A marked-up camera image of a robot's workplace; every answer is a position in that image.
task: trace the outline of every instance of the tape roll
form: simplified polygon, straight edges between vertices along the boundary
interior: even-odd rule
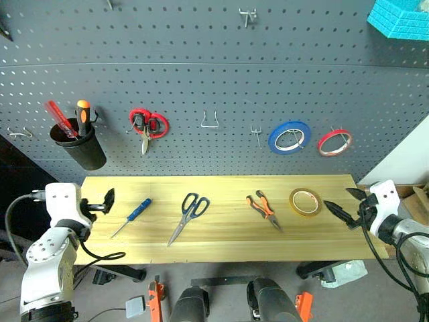
[[[326,141],[328,141],[329,139],[331,139],[335,136],[342,136],[344,141],[345,141],[344,144],[336,150],[324,151],[322,149],[323,144],[325,144]],[[334,131],[328,132],[325,136],[323,136],[319,140],[319,142],[317,142],[317,150],[323,156],[338,156],[339,154],[343,153],[345,150],[347,150],[349,148],[352,141],[353,141],[353,138],[352,138],[351,133],[349,131],[347,131],[346,129],[335,129]]]
[[[296,204],[296,195],[299,195],[300,193],[305,194],[309,196],[314,201],[314,209],[311,211],[304,211],[300,209]],[[320,200],[320,197],[315,193],[314,191],[311,191],[310,189],[305,188],[298,188],[291,192],[289,196],[289,202],[290,206],[295,210],[295,212],[299,213],[300,215],[303,215],[305,217],[313,217],[320,213],[320,208],[322,207],[322,201]]]
[[[292,133],[295,135],[296,143],[291,146],[279,146],[278,140],[285,133]],[[281,124],[270,134],[268,145],[272,152],[277,154],[292,154],[294,152],[304,149],[304,146],[310,141],[311,131],[308,125],[300,121],[291,121]]]

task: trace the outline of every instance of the blue tape roll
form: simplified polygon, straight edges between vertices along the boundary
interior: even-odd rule
[[[299,138],[299,144],[297,142],[296,144],[288,147],[278,146],[277,141],[279,137],[291,129],[296,129],[301,132],[301,136]],[[277,154],[282,154],[282,155],[292,154],[302,150],[302,148],[306,146],[306,144],[310,141],[310,136],[311,136],[310,128],[305,123],[300,121],[286,122],[285,124],[281,124],[280,126],[275,128],[274,131],[270,134],[268,139],[268,145],[271,151]]]

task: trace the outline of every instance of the white wall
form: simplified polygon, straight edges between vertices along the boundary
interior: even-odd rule
[[[387,179],[396,184],[429,181],[429,116],[360,183],[371,184]]]

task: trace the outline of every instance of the red scissors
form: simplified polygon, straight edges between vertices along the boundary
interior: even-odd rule
[[[163,115],[152,113],[147,109],[132,109],[129,112],[129,121],[133,129],[141,136],[142,154],[146,153],[150,140],[162,138],[170,128],[167,119]]]

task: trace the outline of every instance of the pen holder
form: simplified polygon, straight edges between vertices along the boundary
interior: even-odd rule
[[[77,119],[68,119],[72,127],[77,131]],[[50,132],[50,137],[59,146],[62,146],[72,158],[74,158],[85,170],[96,170],[106,163],[106,156],[95,136],[95,129],[91,126],[88,134],[76,140],[67,138],[66,134],[55,125]]]

